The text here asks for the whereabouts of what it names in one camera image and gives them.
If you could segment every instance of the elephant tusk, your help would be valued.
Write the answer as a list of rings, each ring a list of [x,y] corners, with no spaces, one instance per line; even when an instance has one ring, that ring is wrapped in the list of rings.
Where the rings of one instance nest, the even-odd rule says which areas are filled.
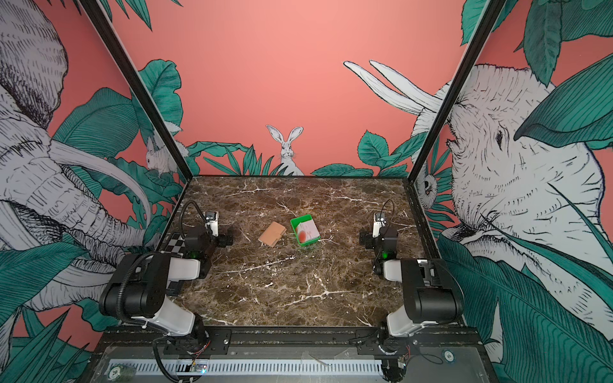
[[[149,204],[147,195],[140,185],[126,172],[100,157],[96,157],[93,154],[86,153],[82,150],[73,148],[70,145],[66,145],[65,143],[55,140],[51,140],[49,156],[58,164],[79,165],[90,170],[95,170],[97,172],[109,175],[129,187],[140,199],[140,203],[142,203],[143,207],[145,208],[145,213],[147,214],[147,226],[149,226],[149,222],[151,221],[151,205]]]

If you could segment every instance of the pink wall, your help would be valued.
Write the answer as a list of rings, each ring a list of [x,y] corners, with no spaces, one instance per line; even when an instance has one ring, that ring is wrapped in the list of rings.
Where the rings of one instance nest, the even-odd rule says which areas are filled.
[[[343,61],[374,71],[374,59],[434,93],[465,49],[457,1],[156,1],[148,4],[153,31],[109,3],[138,69],[153,59],[177,64],[181,143],[254,144],[264,159],[276,156],[274,166],[280,145],[265,125],[286,138],[303,126],[292,148],[305,174],[337,162],[368,167],[356,150],[366,130],[390,150],[410,137],[415,116],[375,96]],[[220,173],[197,161],[201,173]]]

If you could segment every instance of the rabbit illustration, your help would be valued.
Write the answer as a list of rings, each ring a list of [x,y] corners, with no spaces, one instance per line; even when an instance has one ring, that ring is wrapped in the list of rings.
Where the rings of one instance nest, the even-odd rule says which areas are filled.
[[[272,138],[274,138],[275,141],[281,143],[280,169],[287,167],[283,172],[283,175],[304,175],[304,173],[301,172],[300,169],[298,169],[298,167],[294,163],[294,160],[292,159],[294,157],[294,151],[292,150],[292,141],[297,139],[298,136],[302,134],[302,131],[304,130],[302,126],[295,127],[289,134],[287,141],[283,139],[283,134],[281,134],[281,132],[278,131],[275,127],[270,125],[266,125],[266,127],[268,128],[268,131],[270,132]]]

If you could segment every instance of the black metal frame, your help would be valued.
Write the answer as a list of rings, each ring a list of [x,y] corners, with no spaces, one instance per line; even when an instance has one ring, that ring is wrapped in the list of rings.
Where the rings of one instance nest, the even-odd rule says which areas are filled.
[[[151,99],[147,89],[140,80],[138,72],[132,64],[129,56],[126,54],[123,46],[116,37],[112,26],[109,24],[107,17],[99,7],[96,0],[80,0],[85,12],[89,16],[92,24],[100,34],[102,40],[106,44],[109,52],[115,59],[118,67],[128,81],[135,96],[143,106],[143,109],[149,116],[153,126],[156,128],[164,143],[168,147],[171,155],[175,158],[180,171],[184,174],[186,188],[192,180],[192,174],[187,166],[187,163],[174,145],[172,136],[166,130],[164,121]],[[490,0],[484,10],[469,46],[462,58],[462,62],[456,72],[456,75],[450,85],[449,91],[443,104],[435,118],[433,126],[425,140],[417,161],[414,164],[413,171],[408,178],[404,179],[405,191],[411,208],[413,209],[414,217],[417,223],[418,232],[422,238],[424,249],[428,258],[438,258],[439,253],[432,237],[432,233],[425,218],[425,214],[414,188],[414,182],[417,178],[424,162],[427,159],[437,136],[442,127],[445,125],[447,116],[453,107],[453,104],[458,97],[462,86],[468,78],[474,63],[476,62],[481,49],[483,48],[489,32],[492,30],[500,10],[504,5],[504,0]],[[350,344],[349,340],[354,338],[363,338],[374,334],[378,331],[373,327],[234,327],[234,326],[206,326],[207,331],[211,334],[211,349],[206,354],[211,355],[218,352],[227,352],[229,346],[232,347],[254,347],[254,346],[271,346],[271,347],[356,347],[359,354],[373,355],[375,358],[390,359],[397,358],[397,355],[386,355],[378,351],[375,347],[376,343],[368,340],[364,344]],[[104,351],[109,346],[124,346],[124,347],[150,347],[151,341],[159,338],[158,332],[150,330],[142,330],[139,327],[112,327],[108,328],[95,351],[92,353],[90,363],[86,367],[85,372],[79,377],[79,383],[86,383],[92,378],[94,370],[98,362],[100,362]],[[461,325],[445,325],[426,327],[420,332],[414,334],[410,338],[391,338],[392,343],[397,343],[402,346],[403,342],[411,341],[411,346],[417,344],[424,347],[475,347],[479,351],[482,358],[485,370],[490,381],[498,382],[497,376],[493,370],[493,366],[489,362],[487,352],[481,337],[474,328],[463,327]]]
[[[151,95],[147,91],[145,85],[142,83],[139,73],[136,71],[134,64],[124,50],[123,45],[115,35],[115,30],[109,23],[106,14],[100,8],[96,0],[80,0],[80,2],[83,9],[85,9],[85,13],[87,13],[89,20],[91,20],[91,23],[94,25],[94,28],[96,28],[96,31],[100,35],[100,38],[102,41],[104,41],[104,45],[106,45],[109,53],[111,56],[113,56],[113,59],[117,63],[119,70],[128,82],[134,96],[140,102],[145,113],[147,114],[147,117],[149,117],[152,125],[155,127],[165,146],[168,148],[168,151],[170,151],[170,155],[172,155],[177,163],[179,171],[183,174],[186,180],[191,180],[193,176],[187,162],[185,162],[183,156],[181,153],[179,153],[179,149],[177,148],[174,139],[166,129],[166,125],[164,124],[162,116],[158,112],[158,108],[153,102],[153,99],[151,99]]]
[[[268,326],[206,326],[211,336],[211,345],[202,355],[227,355],[230,347],[337,347],[343,351],[350,347],[357,349],[358,355],[372,355],[375,359],[393,360],[402,356],[400,352],[386,355],[379,345],[367,341],[356,346],[350,341],[374,335],[376,327],[268,327]],[[93,377],[96,366],[101,361],[107,347],[150,347],[151,342],[160,334],[139,327],[117,326],[108,328],[91,355],[88,366],[77,383],[87,383]],[[409,347],[473,347],[479,352],[481,362],[489,381],[498,383],[497,375],[487,356],[481,337],[475,328],[461,326],[426,327],[419,333],[407,338],[391,338],[387,346],[396,350]],[[177,350],[170,353],[179,355]]]
[[[447,116],[449,116],[451,108],[454,106],[455,100],[460,95],[462,87],[464,86],[464,83],[466,82],[470,71],[472,70],[477,59],[479,58],[479,54],[481,53],[481,50],[483,49],[487,38],[490,36],[490,31],[494,27],[496,19],[498,19],[500,11],[504,6],[504,2],[505,0],[489,0],[487,2],[485,10],[481,14],[479,24],[474,30],[473,36],[468,43],[468,48],[466,48],[466,52],[464,52],[464,56],[462,57],[460,66],[455,73],[454,79],[449,85],[449,90],[445,95],[443,103],[441,104],[441,108],[436,114],[436,118],[432,123],[430,132],[428,133],[424,145],[422,146],[422,149],[417,156],[417,160],[413,164],[413,169],[411,169],[411,173],[409,174],[409,182],[411,184],[413,184],[417,179],[417,174],[419,173],[422,166],[424,166],[428,154],[430,154],[430,150],[432,150],[432,147],[436,142],[436,138],[440,134],[443,126],[446,124]]]

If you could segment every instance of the elephant illustration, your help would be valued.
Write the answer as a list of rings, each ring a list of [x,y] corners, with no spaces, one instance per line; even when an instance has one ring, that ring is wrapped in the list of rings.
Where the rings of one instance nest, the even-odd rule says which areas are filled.
[[[390,67],[371,64],[400,93],[356,64],[345,63],[387,103],[418,115],[412,135],[429,131],[449,84],[433,96]],[[509,241],[487,222],[613,273],[597,238],[557,192],[606,237],[600,223],[604,178],[592,151],[584,143],[554,148],[529,137],[513,140],[522,122],[554,88],[540,83],[530,69],[473,68],[447,118],[455,136],[447,146],[452,154],[452,197],[461,223],[443,235],[464,244],[473,256],[503,260],[518,271],[525,265],[564,308],[612,339],[613,313],[594,291],[552,261]]]
[[[69,233],[91,257],[74,259],[25,303],[35,311],[97,300],[123,247],[143,245],[145,230],[110,216],[72,165],[123,183],[143,203],[147,224],[151,217],[144,191],[128,174],[49,137],[67,70],[58,34],[34,1],[0,0],[0,249],[27,250]],[[0,370],[18,318],[19,310],[0,327]]]

